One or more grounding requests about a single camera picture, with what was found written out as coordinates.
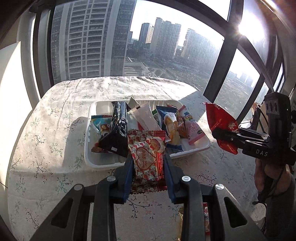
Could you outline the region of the person right hand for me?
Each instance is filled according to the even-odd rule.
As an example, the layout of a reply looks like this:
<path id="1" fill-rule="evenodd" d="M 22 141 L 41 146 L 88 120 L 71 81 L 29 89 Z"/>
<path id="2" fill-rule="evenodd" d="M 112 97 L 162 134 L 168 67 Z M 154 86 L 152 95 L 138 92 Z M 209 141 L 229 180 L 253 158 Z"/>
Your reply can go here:
<path id="1" fill-rule="evenodd" d="M 283 168 L 274 164 L 265 164 L 264 161 L 255 159 L 254 183 L 259 193 L 263 191 L 267 177 L 278 180 L 274 190 L 275 194 L 287 191 L 292 179 L 288 165 Z"/>

